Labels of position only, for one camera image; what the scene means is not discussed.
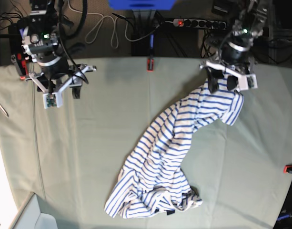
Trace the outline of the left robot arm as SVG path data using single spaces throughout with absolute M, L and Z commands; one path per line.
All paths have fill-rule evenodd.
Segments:
M 218 80 L 226 80 L 228 91 L 258 88 L 253 71 L 255 58 L 250 54 L 254 40 L 263 36 L 271 0 L 247 0 L 216 53 L 200 64 L 207 72 L 210 93 L 219 90 Z

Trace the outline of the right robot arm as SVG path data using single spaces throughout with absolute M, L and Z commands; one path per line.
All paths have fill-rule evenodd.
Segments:
M 71 54 L 84 49 L 76 43 L 70 48 L 66 41 L 78 35 L 86 20 L 87 1 L 82 2 L 82 16 L 76 31 L 67 35 L 64 26 L 72 27 L 73 22 L 63 14 L 62 0 L 32 0 L 31 12 L 26 25 L 20 29 L 23 51 L 36 63 L 40 72 L 31 72 L 26 79 L 32 81 L 42 92 L 44 108 L 63 105 L 62 94 L 72 89 L 74 99 L 80 98 L 81 87 L 88 83 L 85 73 L 96 71 L 96 66 L 76 64 Z

